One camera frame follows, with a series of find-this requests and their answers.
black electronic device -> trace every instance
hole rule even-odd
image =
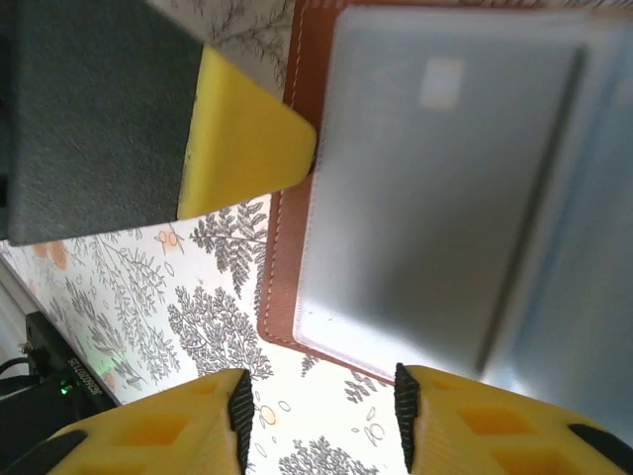
[[[32,386],[0,400],[0,472],[59,429],[118,405],[42,313],[26,325]]]

black rubber grip pad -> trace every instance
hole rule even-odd
[[[250,447],[250,433],[253,429],[254,416],[255,405],[250,373],[244,370],[228,400],[230,429],[237,435],[237,460],[242,475],[246,473],[248,464],[248,447]]]
[[[419,415],[419,383],[408,373],[405,366],[396,366],[396,419],[400,428],[401,443],[405,454],[407,472],[411,473],[415,457],[415,419]]]
[[[633,474],[633,448],[611,432],[584,424],[571,424],[570,430],[617,465],[625,473]]]

black foam block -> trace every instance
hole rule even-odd
[[[202,45],[140,0],[20,0],[9,240],[176,219]]]

brown leather wallet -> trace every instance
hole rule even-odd
[[[460,0],[433,3],[424,0],[298,0],[293,19],[284,102],[305,117],[317,131],[321,123],[334,24],[348,5],[476,6]],[[272,197],[257,329],[268,342],[366,373],[303,346],[293,338],[311,190],[312,176],[309,176],[300,185]]]

white label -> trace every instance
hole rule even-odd
[[[459,100],[463,75],[463,60],[432,57],[424,68],[418,105],[427,109],[452,111]]]

